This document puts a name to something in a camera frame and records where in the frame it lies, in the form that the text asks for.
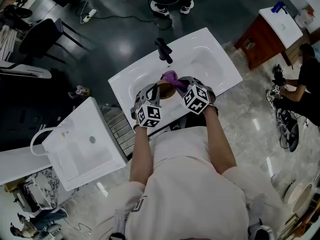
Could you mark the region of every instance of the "white sneaker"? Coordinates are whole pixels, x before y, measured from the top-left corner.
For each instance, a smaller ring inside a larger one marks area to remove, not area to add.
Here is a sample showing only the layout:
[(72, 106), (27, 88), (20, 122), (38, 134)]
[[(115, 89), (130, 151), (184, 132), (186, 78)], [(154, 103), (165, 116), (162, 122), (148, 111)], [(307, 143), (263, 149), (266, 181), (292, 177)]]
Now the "white sneaker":
[(265, 92), (266, 100), (269, 102), (271, 108), (272, 108), (274, 111), (276, 111), (277, 108), (276, 108), (275, 105), (274, 105), (275, 96), (271, 95), (270, 92), (271, 92), (271, 90), (266, 90), (266, 92)]
[(152, 11), (163, 14), (164, 16), (168, 16), (170, 14), (170, 12), (168, 11), (168, 8), (159, 9), (155, 1), (151, 2), (150, 7)]
[(190, 13), (190, 9), (192, 9), (194, 6), (195, 6), (195, 3), (193, 0), (191, 0), (191, 4), (189, 7), (181, 6), (180, 13), (181, 14), (188, 14), (188, 13)]

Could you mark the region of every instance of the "sink basin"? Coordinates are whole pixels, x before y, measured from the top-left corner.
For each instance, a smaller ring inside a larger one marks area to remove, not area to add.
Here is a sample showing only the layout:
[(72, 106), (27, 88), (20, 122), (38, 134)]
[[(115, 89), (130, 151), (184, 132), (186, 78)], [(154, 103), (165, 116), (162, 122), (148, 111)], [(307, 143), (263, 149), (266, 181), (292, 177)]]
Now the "sink basin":
[(42, 142), (66, 191), (126, 166), (128, 160), (96, 100), (88, 97)]
[[(131, 118), (137, 93), (149, 84), (160, 80), (163, 73), (174, 70), (178, 77), (192, 76), (210, 86), (218, 96), (242, 81), (238, 70), (224, 49), (207, 28), (200, 29), (168, 44), (173, 63), (159, 59), (154, 51), (128, 66), (109, 79), (111, 88), (131, 127), (136, 123)], [(160, 100), (163, 117), (148, 134), (165, 127), (189, 111), (181, 105), (181, 97), (176, 92), (168, 99)]]

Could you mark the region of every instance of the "electrical cable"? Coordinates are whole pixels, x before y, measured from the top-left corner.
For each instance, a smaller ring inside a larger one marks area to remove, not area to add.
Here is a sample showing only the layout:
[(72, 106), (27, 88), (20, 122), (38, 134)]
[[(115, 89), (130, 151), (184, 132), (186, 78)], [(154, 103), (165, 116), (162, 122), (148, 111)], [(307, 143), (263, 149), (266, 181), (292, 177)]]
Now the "electrical cable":
[[(268, 96), (265, 96), (265, 99), (268, 101), (268, 102), (273, 102), (275, 99), (274, 98), (271, 98), (271, 97), (268, 97)], [(300, 115), (298, 118), (297, 118), (297, 116), (294, 114), (294, 112), (292, 112), (292, 111), (289, 111), (290, 112), (290, 114), (291, 115), (293, 115), (294, 116), (294, 118), (295, 118), (295, 120), (297, 121), (297, 123), (298, 123), (298, 119), (300, 118), (300, 117), (302, 117), (302, 115)], [(292, 146), (292, 144), (291, 145), (289, 145), (288, 147), (284, 147), (284, 146), (282, 146), (282, 144), (281, 144), (281, 139), (282, 139), (282, 136), (285, 136), (285, 132), (283, 132), (282, 130), (281, 130), (281, 127), (280, 127), (280, 131), (281, 131), (281, 135), (280, 135), (280, 138), (279, 138), (279, 144), (280, 144), (280, 147), (281, 148), (283, 148), (283, 149), (289, 149), (291, 146)]]
[(69, 225), (71, 228), (73, 228), (73, 229), (75, 229), (75, 230), (77, 230), (77, 231), (81, 231), (80, 225), (83, 225), (83, 226), (85, 226), (86, 228), (88, 228), (88, 229), (90, 230), (90, 232), (92, 232), (92, 229), (91, 229), (90, 227), (88, 227), (87, 225), (83, 224), (83, 223), (78, 223), (79, 229), (77, 229), (77, 228), (75, 228), (74, 226), (72, 226), (65, 218), (64, 218), (64, 220), (65, 220), (66, 223), (68, 223), (68, 225)]
[(43, 18), (41, 19), (41, 21), (43, 21), (44, 20), (44, 18), (52, 11), (52, 9), (53, 8), (55, 8), (56, 7), (56, 5), (58, 5), (57, 3), (43, 16)]
[[(81, 1), (81, 2), (84, 2), (84, 1), (86, 1), (86, 3), (84, 4), (84, 6), (83, 6), (83, 7), (78, 6), (78, 8), (76, 9), (76, 11), (75, 11), (75, 13), (74, 13), (76, 16), (80, 17), (80, 23), (81, 23), (81, 24), (85, 23), (85, 22), (82, 21), (82, 16), (84, 16), (84, 15), (89, 16), (88, 13), (83, 13), (85, 7), (89, 4), (89, 2), (88, 2), (87, 0), (83, 0), (83, 1)], [(82, 8), (82, 11), (81, 11), (81, 14), (79, 15), (79, 14), (77, 14), (77, 12), (78, 12), (78, 10), (79, 10), (80, 8)], [(156, 27), (157, 29), (159, 29), (159, 30), (167, 30), (167, 29), (169, 29), (169, 28), (172, 26), (172, 19), (171, 19), (171, 18), (169, 18), (169, 17), (167, 17), (167, 16), (164, 16), (164, 15), (162, 15), (161, 13), (154, 12), (154, 11), (152, 11), (152, 10), (151, 10), (151, 12), (152, 12), (154, 15), (156, 15), (158, 18), (160, 18), (160, 19), (169, 20), (169, 25), (162, 28), (162, 27), (159, 27), (159, 26), (158, 26), (158, 24), (157, 24), (157, 22), (155, 21), (155, 19), (149, 19), (149, 20), (145, 19), (145, 20), (144, 20), (144, 19), (140, 19), (140, 18), (138, 18), (137, 16), (134, 16), (134, 15), (130, 15), (130, 16), (111, 15), (111, 16), (106, 16), (106, 17), (90, 17), (90, 18), (91, 18), (91, 19), (97, 19), (97, 20), (106, 20), (106, 19), (110, 19), (110, 18), (121, 18), (121, 19), (134, 18), (134, 19), (136, 19), (137, 21), (142, 22), (142, 23), (153, 23), (153, 24), (155, 25), (155, 27)]]

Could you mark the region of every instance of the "floor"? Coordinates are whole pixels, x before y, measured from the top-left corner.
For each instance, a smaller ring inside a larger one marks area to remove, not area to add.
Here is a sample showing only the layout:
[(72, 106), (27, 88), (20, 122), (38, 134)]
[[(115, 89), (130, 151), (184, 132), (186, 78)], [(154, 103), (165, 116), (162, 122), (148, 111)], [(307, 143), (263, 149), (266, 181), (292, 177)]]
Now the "floor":
[[(286, 78), (298, 78), (300, 65), (288, 67), (278, 55), (254, 71), (249, 71), (244, 54), (235, 50), (236, 41), (258, 10), (271, 7), (278, 0), (194, 0), (195, 7), (187, 17), (181, 16), (173, 7), (171, 29), (159, 31), (153, 24), (141, 23), (134, 19), (91, 20), (79, 24), (74, 15), (76, 8), (55, 6), (49, 0), (37, 0), (32, 6), (33, 20), (45, 17), (61, 18), (81, 33), (77, 38), (86, 49), (61, 38), (60, 47), (54, 47), (50, 54), (67, 61), (60, 64), (49, 58), (35, 59), (34, 65), (43, 68), (58, 68), (68, 75), (73, 85), (89, 87), (92, 96), (101, 104), (115, 104), (116, 99), (108, 79), (136, 60), (155, 50), (153, 40), (157, 37), (171, 42), (198, 29), (208, 27), (223, 47), (243, 77), (243, 81), (217, 97), (219, 119), (229, 140), (236, 161), (241, 165), (260, 167), (272, 180), (278, 193), (283, 196), (290, 182), (309, 182), (318, 171), (320, 133), (312, 123), (304, 128), (304, 117), (298, 119), (300, 139), (295, 152), (280, 147), (280, 133), (276, 127), (275, 113), (266, 100), (266, 89), (272, 87), (272, 67), (280, 64)], [(137, 15), (143, 19), (152, 16), (147, 0), (89, 0), (89, 7), (98, 10), (97, 17), (113, 14)], [(64, 202), (70, 217), (67, 221), (74, 227), (83, 223), (93, 228), (106, 200), (106, 193), (114, 186), (129, 180), (130, 162), (126, 168), (95, 180)], [(65, 239), (88, 239), (90, 230), (81, 226), (77, 231), (61, 221)]]

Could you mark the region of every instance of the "sleeve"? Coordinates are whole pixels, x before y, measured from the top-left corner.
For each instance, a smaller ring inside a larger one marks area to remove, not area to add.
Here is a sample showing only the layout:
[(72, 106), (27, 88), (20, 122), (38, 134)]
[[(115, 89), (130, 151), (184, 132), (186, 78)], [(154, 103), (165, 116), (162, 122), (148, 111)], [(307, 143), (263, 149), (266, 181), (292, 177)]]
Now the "sleeve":
[(308, 80), (308, 65), (302, 65), (300, 68), (299, 78), (298, 78), (298, 85), (307, 86)]
[(106, 202), (101, 207), (101, 217), (97, 219), (97, 226), (92, 231), (91, 240), (109, 239), (114, 228), (116, 211), (123, 211), (126, 217), (143, 196), (146, 186), (139, 182), (126, 182), (111, 189)]
[(256, 196), (264, 194), (262, 223), (270, 226), (275, 235), (279, 235), (284, 228), (288, 211), (267, 176), (254, 166), (232, 167), (222, 176), (244, 192), (247, 206), (253, 203)]

